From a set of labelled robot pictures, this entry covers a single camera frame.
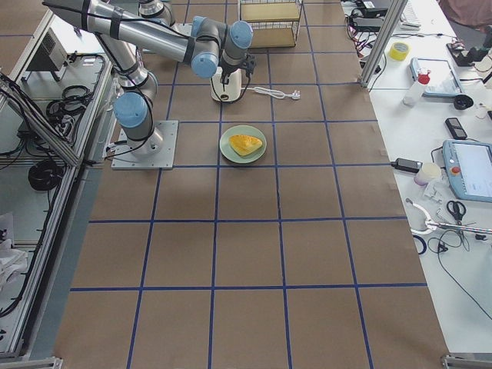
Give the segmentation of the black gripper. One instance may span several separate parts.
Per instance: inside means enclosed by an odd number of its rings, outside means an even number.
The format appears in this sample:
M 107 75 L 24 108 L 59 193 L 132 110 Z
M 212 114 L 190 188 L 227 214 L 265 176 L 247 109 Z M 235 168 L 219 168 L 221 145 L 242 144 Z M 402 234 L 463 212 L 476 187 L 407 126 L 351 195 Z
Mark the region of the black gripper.
M 221 66 L 221 80 L 229 80 L 232 73 L 235 72 L 235 66 L 225 63 Z

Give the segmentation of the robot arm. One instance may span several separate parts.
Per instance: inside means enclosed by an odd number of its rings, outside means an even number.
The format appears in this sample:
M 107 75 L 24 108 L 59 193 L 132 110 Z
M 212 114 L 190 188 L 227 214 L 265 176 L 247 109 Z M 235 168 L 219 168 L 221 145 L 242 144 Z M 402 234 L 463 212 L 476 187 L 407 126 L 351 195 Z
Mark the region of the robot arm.
M 138 14 L 142 18 L 157 19 L 167 26 L 175 25 L 175 16 L 170 1 L 139 0 Z
M 68 24 L 92 33 L 115 66 L 124 94 L 114 103 L 114 112 L 132 151 L 142 151 L 155 135 L 152 107 L 157 93 L 155 78 L 133 47 L 190 65 L 200 78 L 210 79 L 220 71 L 223 83 L 238 69 L 251 75 L 255 67 L 254 56 L 248 52 L 253 31 L 244 21 L 227 25 L 196 16 L 190 32 L 184 34 L 174 27 L 170 5 L 162 1 L 141 1 L 138 14 L 108 1 L 43 4 Z

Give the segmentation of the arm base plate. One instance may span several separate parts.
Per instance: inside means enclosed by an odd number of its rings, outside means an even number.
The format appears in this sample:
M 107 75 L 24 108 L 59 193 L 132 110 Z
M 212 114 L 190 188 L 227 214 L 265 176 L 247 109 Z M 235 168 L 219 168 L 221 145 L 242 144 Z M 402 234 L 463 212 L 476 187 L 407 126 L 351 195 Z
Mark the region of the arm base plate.
M 128 140 L 120 129 L 119 140 L 126 141 L 117 145 L 111 168 L 115 170 L 171 170 L 174 166 L 178 121 L 156 121 L 153 135 L 143 144 Z

